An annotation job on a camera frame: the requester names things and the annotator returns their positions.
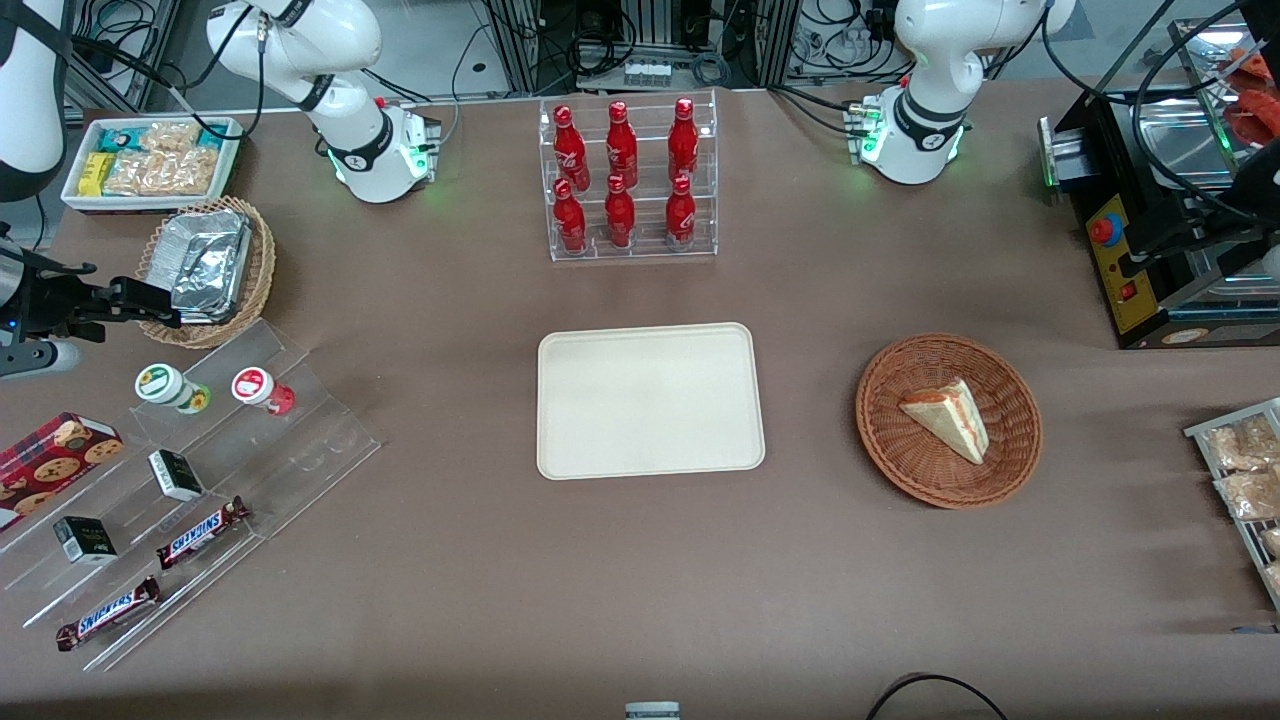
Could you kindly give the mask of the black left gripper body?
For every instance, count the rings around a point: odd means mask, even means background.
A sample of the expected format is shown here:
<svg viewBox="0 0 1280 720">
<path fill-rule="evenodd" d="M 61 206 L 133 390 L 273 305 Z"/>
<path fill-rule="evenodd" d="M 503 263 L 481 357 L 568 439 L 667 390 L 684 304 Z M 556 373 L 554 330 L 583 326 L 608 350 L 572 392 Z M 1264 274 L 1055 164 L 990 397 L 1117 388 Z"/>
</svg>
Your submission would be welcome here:
<svg viewBox="0 0 1280 720">
<path fill-rule="evenodd" d="M 1184 252 L 1224 243 L 1251 243 L 1277 232 L 1279 141 L 1249 156 L 1220 193 L 1197 187 L 1166 193 L 1130 220 L 1128 255 L 1117 260 L 1125 277 Z"/>
</svg>

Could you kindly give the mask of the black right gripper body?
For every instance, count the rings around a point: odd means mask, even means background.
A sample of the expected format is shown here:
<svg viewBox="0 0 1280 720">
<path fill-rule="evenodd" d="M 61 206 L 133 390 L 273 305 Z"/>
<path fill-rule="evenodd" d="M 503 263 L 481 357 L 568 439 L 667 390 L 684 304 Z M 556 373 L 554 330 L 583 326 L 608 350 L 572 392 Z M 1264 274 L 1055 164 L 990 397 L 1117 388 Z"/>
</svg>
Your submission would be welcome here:
<svg viewBox="0 0 1280 720">
<path fill-rule="evenodd" d="M 77 338 L 102 343 L 105 328 L 83 319 L 96 307 L 96 286 L 82 281 L 97 266 L 68 266 L 36 252 L 3 254 L 3 331 L 17 343 L 27 340 Z"/>
</svg>

